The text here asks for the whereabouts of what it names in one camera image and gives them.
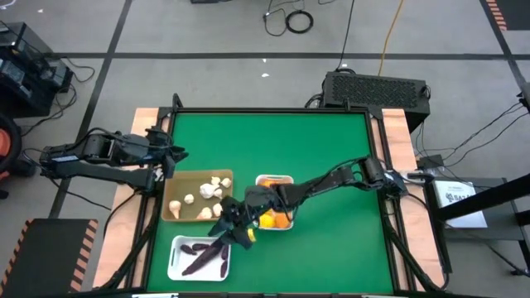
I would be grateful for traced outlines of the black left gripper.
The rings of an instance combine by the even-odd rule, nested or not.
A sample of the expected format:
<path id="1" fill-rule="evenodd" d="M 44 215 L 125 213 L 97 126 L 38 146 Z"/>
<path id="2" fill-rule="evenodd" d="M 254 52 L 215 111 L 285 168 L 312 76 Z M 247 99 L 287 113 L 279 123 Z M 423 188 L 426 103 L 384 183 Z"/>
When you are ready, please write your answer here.
<path id="1" fill-rule="evenodd" d="M 119 164 L 135 166 L 161 164 L 166 179 L 173 176 L 176 163 L 186 159 L 189 153 L 179 146 L 151 146 L 146 137 L 137 134 L 123 135 L 119 138 Z"/>

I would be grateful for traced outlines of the large dark purple eggplant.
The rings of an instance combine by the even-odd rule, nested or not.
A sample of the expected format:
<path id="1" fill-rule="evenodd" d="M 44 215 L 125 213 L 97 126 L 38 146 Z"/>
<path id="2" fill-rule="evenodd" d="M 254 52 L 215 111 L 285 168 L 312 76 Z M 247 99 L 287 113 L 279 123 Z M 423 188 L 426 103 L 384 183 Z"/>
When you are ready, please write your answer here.
<path id="1" fill-rule="evenodd" d="M 221 250 L 225 244 L 220 241 L 215 241 L 209 245 L 205 250 L 196 251 L 200 255 L 182 272 L 183 276 L 194 274 L 217 258 L 217 256 L 221 255 Z"/>

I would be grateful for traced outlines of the brown translucent plastic bin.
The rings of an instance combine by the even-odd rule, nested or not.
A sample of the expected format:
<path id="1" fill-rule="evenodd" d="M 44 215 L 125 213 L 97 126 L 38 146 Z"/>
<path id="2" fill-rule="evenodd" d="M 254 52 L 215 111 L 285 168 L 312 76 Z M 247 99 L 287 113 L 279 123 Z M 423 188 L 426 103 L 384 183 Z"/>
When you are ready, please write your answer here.
<path id="1" fill-rule="evenodd" d="M 222 198 L 219 199 L 214 195 L 210 199 L 204 199 L 200 195 L 200 186 L 203 184 L 211 184 L 211 177 L 217 176 L 221 180 L 230 178 L 232 185 L 229 188 L 224 188 L 220 183 L 217 185 L 218 189 L 223 192 Z M 207 171 L 176 171 L 172 178 L 165 182 L 164 196 L 161 207 L 161 218 L 167 222 L 200 222 L 200 221 L 214 221 L 212 219 L 197 219 L 197 215 L 204 207 L 212 207 L 221 202 L 226 196 L 232 196 L 234 192 L 234 175 L 231 170 L 207 170 Z M 186 195 L 194 195 L 194 203 L 186 204 L 184 198 Z M 180 218 L 175 219 L 171 214 L 168 204 L 172 200 L 181 202 Z"/>

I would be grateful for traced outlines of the white plastic tray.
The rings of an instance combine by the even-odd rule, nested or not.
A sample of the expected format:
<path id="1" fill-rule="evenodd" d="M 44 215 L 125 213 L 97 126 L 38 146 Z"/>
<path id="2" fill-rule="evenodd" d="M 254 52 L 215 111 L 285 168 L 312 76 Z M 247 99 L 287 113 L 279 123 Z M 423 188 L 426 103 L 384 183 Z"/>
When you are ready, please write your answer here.
<path id="1" fill-rule="evenodd" d="M 180 250 L 180 245 L 186 244 L 192 246 L 194 243 L 212 244 L 216 238 L 212 237 L 187 237 L 175 236 L 171 242 L 171 249 L 169 254 L 169 261 L 167 265 L 167 275 L 173 281 L 224 281 L 229 274 L 231 247 L 229 246 L 228 256 L 228 270 L 225 278 L 220 277 L 220 268 L 224 260 L 221 255 L 217 256 L 213 261 L 202 267 L 194 274 L 183 276 L 182 272 L 200 255 L 189 255 Z"/>

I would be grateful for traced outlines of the wooden table side board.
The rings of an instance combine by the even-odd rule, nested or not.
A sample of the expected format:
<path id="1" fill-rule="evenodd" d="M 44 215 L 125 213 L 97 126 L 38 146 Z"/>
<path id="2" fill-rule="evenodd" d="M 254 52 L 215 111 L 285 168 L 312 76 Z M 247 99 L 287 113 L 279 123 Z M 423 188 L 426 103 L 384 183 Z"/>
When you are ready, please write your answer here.
<path id="1" fill-rule="evenodd" d="M 405 113 L 401 109 L 384 109 L 380 119 L 372 120 L 373 137 L 378 158 L 386 161 L 400 173 L 413 172 L 417 168 L 412 140 L 408 131 Z M 397 216 L 402 216 L 402 226 L 410 253 L 422 270 L 434 284 L 444 284 L 435 238 L 432 232 L 430 215 L 422 202 L 423 188 L 419 185 L 407 185 L 409 196 L 400 200 L 401 210 L 394 209 L 393 203 L 385 202 L 385 211 L 389 214 L 392 226 L 398 226 Z"/>
<path id="2" fill-rule="evenodd" d="M 137 108 L 130 132 L 146 135 L 145 129 L 161 125 L 161 121 L 158 120 L 158 111 L 159 108 Z M 129 186 L 118 185 L 113 197 L 113 210 L 132 194 L 133 189 Z M 133 248 L 134 242 L 139 239 L 141 233 L 147 227 L 148 221 L 152 216 L 154 203 L 154 198 L 142 199 L 141 195 L 136 195 L 112 216 L 103 238 L 103 246 L 99 254 L 94 281 L 88 284 L 90 290 L 102 286 L 118 270 Z M 137 224 L 140 224 L 139 232 L 137 232 Z M 130 271 L 120 282 L 118 288 L 141 286 L 146 252 L 147 243 L 138 254 L 136 261 L 131 265 Z"/>

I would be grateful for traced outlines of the black caster foot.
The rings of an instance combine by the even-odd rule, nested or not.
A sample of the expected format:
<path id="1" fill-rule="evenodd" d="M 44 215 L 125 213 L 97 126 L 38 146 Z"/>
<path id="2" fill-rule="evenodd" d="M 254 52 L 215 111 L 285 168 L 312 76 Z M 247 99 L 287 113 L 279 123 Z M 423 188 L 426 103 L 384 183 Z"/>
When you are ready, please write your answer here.
<path id="1" fill-rule="evenodd" d="M 20 177 L 31 177 L 35 175 L 36 166 L 27 160 L 15 160 L 7 168 L 9 175 L 20 176 Z"/>

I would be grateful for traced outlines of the black hazard-striped floor platform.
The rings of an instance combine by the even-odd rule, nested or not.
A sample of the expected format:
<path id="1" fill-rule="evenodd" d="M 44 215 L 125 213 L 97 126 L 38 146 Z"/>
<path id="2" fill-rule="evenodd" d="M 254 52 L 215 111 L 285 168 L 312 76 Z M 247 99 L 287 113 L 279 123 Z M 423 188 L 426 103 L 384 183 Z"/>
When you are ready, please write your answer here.
<path id="1" fill-rule="evenodd" d="M 530 0 L 485 0 L 501 31 L 530 31 Z"/>
<path id="2" fill-rule="evenodd" d="M 0 298 L 81 291 L 98 226 L 96 219 L 28 219 L 0 277 Z"/>

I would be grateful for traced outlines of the black electronics rack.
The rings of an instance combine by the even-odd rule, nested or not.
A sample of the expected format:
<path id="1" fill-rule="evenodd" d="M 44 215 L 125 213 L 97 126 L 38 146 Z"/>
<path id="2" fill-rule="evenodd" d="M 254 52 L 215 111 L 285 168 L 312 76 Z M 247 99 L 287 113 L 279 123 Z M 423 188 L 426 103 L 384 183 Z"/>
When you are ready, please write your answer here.
<path id="1" fill-rule="evenodd" d="M 0 21 L 0 112 L 47 116 L 72 77 L 71 68 L 26 23 Z"/>

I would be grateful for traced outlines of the black computer case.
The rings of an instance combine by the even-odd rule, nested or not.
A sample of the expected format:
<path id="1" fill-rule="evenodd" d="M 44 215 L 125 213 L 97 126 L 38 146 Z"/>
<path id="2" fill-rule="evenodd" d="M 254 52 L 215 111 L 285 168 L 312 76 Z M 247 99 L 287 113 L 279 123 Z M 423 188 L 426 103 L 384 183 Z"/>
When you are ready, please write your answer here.
<path id="1" fill-rule="evenodd" d="M 366 108 L 378 119 L 384 109 L 401 109 L 409 132 L 430 115 L 431 89 L 424 80 L 329 72 L 322 85 L 322 108 Z"/>

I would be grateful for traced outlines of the black power adapter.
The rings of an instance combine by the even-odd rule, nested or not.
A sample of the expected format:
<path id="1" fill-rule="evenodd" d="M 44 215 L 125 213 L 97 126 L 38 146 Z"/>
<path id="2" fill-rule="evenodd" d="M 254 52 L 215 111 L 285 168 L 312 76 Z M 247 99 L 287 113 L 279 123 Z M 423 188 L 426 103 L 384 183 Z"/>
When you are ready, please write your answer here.
<path id="1" fill-rule="evenodd" d="M 421 156 L 417 159 L 417 168 L 420 170 L 435 169 L 444 166 L 444 161 L 441 155 Z"/>

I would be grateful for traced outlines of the black diagonal beam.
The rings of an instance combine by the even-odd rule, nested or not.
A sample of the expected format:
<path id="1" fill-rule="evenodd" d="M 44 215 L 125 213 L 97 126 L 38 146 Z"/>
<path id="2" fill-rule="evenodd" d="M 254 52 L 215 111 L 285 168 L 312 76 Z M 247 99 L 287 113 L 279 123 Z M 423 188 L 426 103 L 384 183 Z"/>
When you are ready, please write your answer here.
<path id="1" fill-rule="evenodd" d="M 530 173 L 440 208 L 436 211 L 436 215 L 438 219 L 446 221 L 520 199 L 526 195 L 530 195 Z"/>

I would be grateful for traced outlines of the grey side table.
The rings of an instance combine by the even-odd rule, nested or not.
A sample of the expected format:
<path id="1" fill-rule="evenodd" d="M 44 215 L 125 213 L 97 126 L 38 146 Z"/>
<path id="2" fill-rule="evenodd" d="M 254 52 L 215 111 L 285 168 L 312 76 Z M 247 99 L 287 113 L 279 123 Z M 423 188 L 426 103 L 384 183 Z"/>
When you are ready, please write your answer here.
<path id="1" fill-rule="evenodd" d="M 442 243 L 448 238 L 476 235 L 485 240 L 523 241 L 523 228 L 530 225 L 530 209 L 517 210 L 515 200 L 446 221 L 436 215 L 440 208 L 506 182 L 503 178 L 464 178 L 462 181 L 436 178 L 427 183 L 425 195 L 436 240 Z"/>

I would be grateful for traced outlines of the grey stand part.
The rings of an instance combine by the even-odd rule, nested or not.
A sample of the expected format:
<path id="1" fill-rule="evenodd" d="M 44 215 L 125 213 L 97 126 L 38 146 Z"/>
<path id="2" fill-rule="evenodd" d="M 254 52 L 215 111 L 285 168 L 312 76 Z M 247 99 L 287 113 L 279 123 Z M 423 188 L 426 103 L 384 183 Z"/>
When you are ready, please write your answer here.
<path id="1" fill-rule="evenodd" d="M 521 87 L 521 93 L 518 95 L 518 100 L 530 113 L 530 82 L 525 82 Z"/>

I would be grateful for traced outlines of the white plastic handled basket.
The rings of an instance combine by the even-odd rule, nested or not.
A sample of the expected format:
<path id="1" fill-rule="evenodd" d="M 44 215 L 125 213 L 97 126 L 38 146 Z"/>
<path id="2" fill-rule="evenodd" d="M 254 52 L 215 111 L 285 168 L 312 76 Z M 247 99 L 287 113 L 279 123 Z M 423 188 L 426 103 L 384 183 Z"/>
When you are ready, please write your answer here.
<path id="1" fill-rule="evenodd" d="M 289 176 L 289 175 L 259 175 L 256 180 L 255 180 L 255 185 L 258 185 L 258 182 L 261 180 L 261 179 L 273 179 L 273 180 L 276 180 L 277 183 L 275 185 L 278 185 L 278 184 L 293 184 L 294 183 L 294 180 Z M 266 211 L 264 214 L 272 214 L 272 215 L 275 215 L 275 213 L 284 213 L 283 211 L 280 212 L 280 211 L 274 211 L 273 209 L 269 209 L 268 211 Z M 289 211 L 287 212 L 287 214 L 290 215 L 290 219 L 291 219 L 291 227 L 288 228 L 288 229 L 291 229 L 293 224 L 294 224 L 294 215 L 293 215 L 293 212 L 292 211 Z M 279 228 L 259 228 L 261 230 L 277 230 L 277 231 L 284 231 L 284 230 L 288 230 L 288 229 L 279 229 Z"/>

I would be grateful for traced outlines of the black table frame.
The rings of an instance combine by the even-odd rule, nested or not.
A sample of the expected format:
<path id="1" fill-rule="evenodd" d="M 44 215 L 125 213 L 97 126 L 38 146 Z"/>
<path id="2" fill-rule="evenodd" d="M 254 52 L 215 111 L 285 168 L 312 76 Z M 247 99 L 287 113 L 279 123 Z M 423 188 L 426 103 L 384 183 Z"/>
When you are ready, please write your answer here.
<path id="1" fill-rule="evenodd" d="M 172 120 L 176 144 L 189 156 L 182 170 L 229 169 L 235 196 L 260 174 L 309 180 L 331 167 L 376 152 L 363 110 L 304 108 L 183 108 Z M 257 242 L 233 246 L 223 281 L 173 281 L 167 274 L 171 241 L 204 236 L 208 223 L 159 221 L 142 270 L 149 292 L 259 294 L 391 294 L 402 289 L 383 228 L 383 201 L 352 187 L 307 200 L 287 231 L 259 230 Z"/>

